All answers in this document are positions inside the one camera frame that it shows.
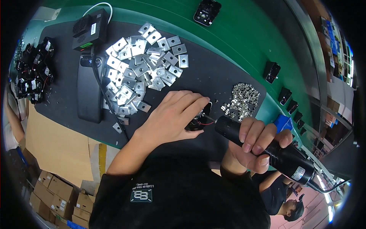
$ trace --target black power supply box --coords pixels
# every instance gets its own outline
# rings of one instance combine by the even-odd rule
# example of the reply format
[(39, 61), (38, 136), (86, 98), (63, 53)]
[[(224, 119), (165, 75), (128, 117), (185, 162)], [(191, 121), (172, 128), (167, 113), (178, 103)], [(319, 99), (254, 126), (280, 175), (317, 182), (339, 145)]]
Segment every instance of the black power supply box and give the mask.
[(92, 45), (107, 41), (107, 26), (109, 14), (100, 9), (77, 20), (72, 28), (72, 48), (84, 51)]

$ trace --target pile of screws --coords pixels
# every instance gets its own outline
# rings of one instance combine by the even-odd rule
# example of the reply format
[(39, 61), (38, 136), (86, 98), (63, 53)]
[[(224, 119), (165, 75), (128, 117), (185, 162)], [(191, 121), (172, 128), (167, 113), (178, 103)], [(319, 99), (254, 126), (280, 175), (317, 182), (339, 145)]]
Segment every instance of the pile of screws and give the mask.
[(261, 94), (252, 87), (251, 84), (238, 83), (234, 85), (232, 90), (231, 103), (224, 103), (221, 109), (225, 112), (225, 115), (234, 119), (238, 116), (239, 122), (246, 117), (251, 117), (255, 108), (258, 106), (258, 99)]
[[(111, 82), (106, 95), (125, 125), (128, 124), (126, 115), (133, 115), (138, 110), (149, 111), (151, 106), (142, 101), (146, 87), (161, 91), (181, 76), (182, 68), (188, 68), (188, 55), (182, 55), (187, 49), (178, 36), (162, 38), (148, 22), (138, 32), (140, 35), (122, 37), (106, 50), (107, 65), (111, 67), (107, 74)], [(109, 109), (106, 101), (104, 108)]]

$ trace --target white cable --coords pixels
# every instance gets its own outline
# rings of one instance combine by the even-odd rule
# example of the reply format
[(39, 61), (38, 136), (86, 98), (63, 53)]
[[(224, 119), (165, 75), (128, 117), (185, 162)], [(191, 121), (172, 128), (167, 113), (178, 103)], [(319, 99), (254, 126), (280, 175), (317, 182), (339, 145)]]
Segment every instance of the white cable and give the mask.
[(110, 7), (110, 9), (111, 9), (111, 15), (109, 16), (109, 19), (108, 19), (108, 24), (109, 24), (109, 22), (111, 21), (111, 18), (112, 18), (112, 14), (113, 14), (113, 9), (112, 9), (112, 6), (111, 6), (111, 4), (109, 4), (109, 3), (105, 3), (105, 2), (102, 2), (102, 3), (98, 3), (98, 4), (95, 4), (95, 5), (93, 5), (90, 9), (88, 9), (85, 13), (84, 13), (84, 15), (83, 15), (83, 17), (91, 10), (91, 9), (93, 9), (94, 7), (96, 7), (97, 5), (101, 5), (101, 4), (106, 4), (106, 5), (108, 5), (109, 7)]

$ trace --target person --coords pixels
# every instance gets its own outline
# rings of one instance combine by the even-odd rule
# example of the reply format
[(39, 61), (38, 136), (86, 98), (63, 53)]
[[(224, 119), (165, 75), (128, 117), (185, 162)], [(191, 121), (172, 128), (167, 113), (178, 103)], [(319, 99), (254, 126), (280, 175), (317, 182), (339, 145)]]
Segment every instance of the person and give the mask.
[(252, 180), (259, 189), (269, 215), (283, 215), (287, 221), (295, 221), (304, 213), (302, 194), (299, 202), (287, 199), (287, 189), (292, 180), (279, 171), (268, 171), (264, 174), (253, 174)]
[(243, 147), (229, 141), (221, 176), (197, 158), (147, 158), (161, 144), (202, 134), (203, 130), (184, 128), (209, 101), (191, 91), (170, 91), (165, 96), (102, 176), (90, 229), (270, 227), (247, 169), (264, 173), (269, 156), (255, 155), (273, 139), (283, 148), (288, 146), (289, 131), (276, 135), (275, 125), (245, 118), (239, 135)]
[(23, 98), (18, 99), (14, 96), (15, 85), (9, 83), (5, 86), (4, 92), (4, 107), (3, 107), (3, 131), (5, 150), (16, 149), (20, 141), (25, 137), (28, 113), (29, 100)]

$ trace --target green workbench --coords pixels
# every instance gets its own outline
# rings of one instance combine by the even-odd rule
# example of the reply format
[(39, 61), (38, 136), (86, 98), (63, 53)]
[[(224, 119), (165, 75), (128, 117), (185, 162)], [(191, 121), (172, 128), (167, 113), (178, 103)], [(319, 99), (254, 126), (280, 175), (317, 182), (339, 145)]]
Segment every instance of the green workbench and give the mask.
[[(46, 0), (43, 6), (61, 8), (61, 11), (53, 21), (30, 21), (24, 36), (25, 44), (33, 42), (37, 44), (44, 27), (75, 21), (96, 3), (98, 1)], [(156, 29), (195, 42), (248, 72), (267, 90), (264, 102), (256, 116), (257, 119), (268, 124), (273, 122), (280, 113), (288, 116), (287, 104), (281, 106), (277, 101), (284, 86), (292, 90), (292, 98), (299, 103), (298, 110), (303, 114), (302, 119), (312, 126), (310, 101), (293, 53), (271, 19), (253, 1), (220, 1), (223, 7), (210, 27), (193, 21), (193, 14), (200, 0), (111, 0), (109, 3), (113, 6), (112, 20), (114, 21), (139, 25), (148, 21)], [(267, 61), (277, 62), (281, 66), (279, 78), (273, 84), (267, 83), (262, 77)], [(294, 128), (292, 133), (295, 135), (295, 140), (299, 142), (299, 146), (304, 144), (310, 147), (312, 143), (305, 137), (299, 138), (297, 131), (298, 129)]]

